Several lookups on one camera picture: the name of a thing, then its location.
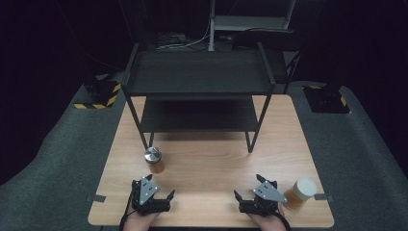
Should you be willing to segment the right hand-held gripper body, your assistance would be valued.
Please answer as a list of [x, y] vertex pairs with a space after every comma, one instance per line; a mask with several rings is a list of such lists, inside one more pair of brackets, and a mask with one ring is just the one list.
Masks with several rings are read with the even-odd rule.
[[276, 187], [275, 182], [269, 182], [268, 180], [256, 187], [253, 190], [254, 197], [252, 199], [243, 199], [239, 203], [240, 212], [262, 217], [273, 215], [278, 210], [278, 204], [287, 201], [286, 197]]

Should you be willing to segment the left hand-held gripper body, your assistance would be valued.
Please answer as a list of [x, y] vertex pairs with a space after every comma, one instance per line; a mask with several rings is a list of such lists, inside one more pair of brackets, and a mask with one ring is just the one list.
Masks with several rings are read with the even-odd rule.
[[166, 198], [155, 198], [158, 187], [151, 180], [143, 182], [141, 179], [132, 182], [130, 194], [132, 208], [142, 216], [168, 212], [170, 210], [170, 201], [167, 201]]

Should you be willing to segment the amber jar with white lid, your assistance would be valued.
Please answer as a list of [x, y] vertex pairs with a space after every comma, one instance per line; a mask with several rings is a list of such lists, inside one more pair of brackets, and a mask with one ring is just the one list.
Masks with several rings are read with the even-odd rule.
[[298, 211], [317, 191], [317, 184], [312, 178], [298, 178], [295, 183], [284, 192], [284, 196], [287, 199], [284, 206], [289, 210]]

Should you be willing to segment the black two-tier shelf rack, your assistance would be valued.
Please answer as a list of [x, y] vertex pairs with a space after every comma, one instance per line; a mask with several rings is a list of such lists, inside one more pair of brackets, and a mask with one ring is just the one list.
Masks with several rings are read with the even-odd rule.
[[145, 52], [133, 47], [121, 87], [142, 145], [173, 132], [243, 132], [254, 149], [275, 86], [255, 51]]

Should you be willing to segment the person's left hand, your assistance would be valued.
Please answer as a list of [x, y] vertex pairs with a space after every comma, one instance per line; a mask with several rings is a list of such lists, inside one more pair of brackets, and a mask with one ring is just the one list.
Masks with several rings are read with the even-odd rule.
[[141, 216], [137, 212], [130, 212], [125, 216], [123, 231], [148, 231], [151, 224], [160, 213]]

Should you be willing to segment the person's right hand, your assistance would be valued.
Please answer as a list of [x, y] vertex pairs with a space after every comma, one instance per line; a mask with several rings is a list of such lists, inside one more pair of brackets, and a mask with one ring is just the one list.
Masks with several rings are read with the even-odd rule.
[[287, 231], [282, 220], [276, 216], [262, 217], [248, 214], [262, 231]]

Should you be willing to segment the black block with yellow stripes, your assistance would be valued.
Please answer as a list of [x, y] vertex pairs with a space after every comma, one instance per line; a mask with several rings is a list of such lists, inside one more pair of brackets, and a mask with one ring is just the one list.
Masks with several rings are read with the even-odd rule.
[[304, 86], [303, 92], [313, 113], [349, 114], [350, 109], [345, 98], [338, 92], [328, 91], [325, 87]]
[[76, 109], [107, 109], [115, 103], [121, 85], [113, 74], [93, 76], [85, 81], [74, 96]]

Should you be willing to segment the grey felt mat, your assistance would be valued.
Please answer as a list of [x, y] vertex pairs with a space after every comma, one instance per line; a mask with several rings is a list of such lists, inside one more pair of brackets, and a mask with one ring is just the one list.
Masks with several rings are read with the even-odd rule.
[[[408, 231], [406, 87], [344, 87], [351, 113], [326, 115], [311, 112], [303, 85], [289, 95], [330, 197], [328, 231]], [[123, 107], [65, 110], [37, 157], [0, 186], [0, 231], [114, 231], [90, 225], [88, 213]]]

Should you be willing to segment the dark power strip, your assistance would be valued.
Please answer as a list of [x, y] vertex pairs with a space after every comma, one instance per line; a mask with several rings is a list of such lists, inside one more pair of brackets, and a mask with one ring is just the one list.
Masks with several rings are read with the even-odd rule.
[[187, 42], [186, 36], [184, 34], [159, 34], [157, 37], [157, 46], [166, 47], [172, 45], [182, 45]]

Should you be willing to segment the grey metal stand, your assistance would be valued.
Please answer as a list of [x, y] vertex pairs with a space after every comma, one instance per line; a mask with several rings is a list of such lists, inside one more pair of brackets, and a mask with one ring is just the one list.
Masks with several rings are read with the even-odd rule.
[[210, 8], [210, 38], [208, 50], [215, 50], [215, 31], [246, 31], [262, 28], [272, 30], [287, 30], [291, 22], [296, 0], [289, 0], [285, 16], [263, 17], [263, 16], [236, 16], [216, 15], [216, 0], [211, 0]]

